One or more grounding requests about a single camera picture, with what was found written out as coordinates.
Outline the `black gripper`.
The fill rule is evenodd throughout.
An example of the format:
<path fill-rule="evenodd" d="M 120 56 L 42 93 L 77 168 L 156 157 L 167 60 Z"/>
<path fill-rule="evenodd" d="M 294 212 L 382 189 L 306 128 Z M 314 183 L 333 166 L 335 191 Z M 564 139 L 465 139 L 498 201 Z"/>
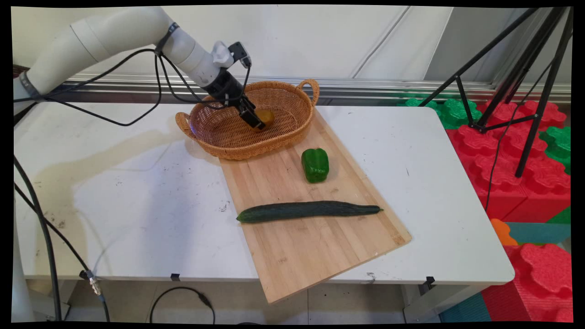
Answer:
<path fill-rule="evenodd" d="M 239 117 L 250 128 L 259 131 L 266 128 L 266 124 L 255 112 L 255 104 L 246 95 L 243 95 L 243 85 L 228 72 L 227 68 L 220 68 L 218 76 L 202 89 L 224 106 L 236 107 Z"/>

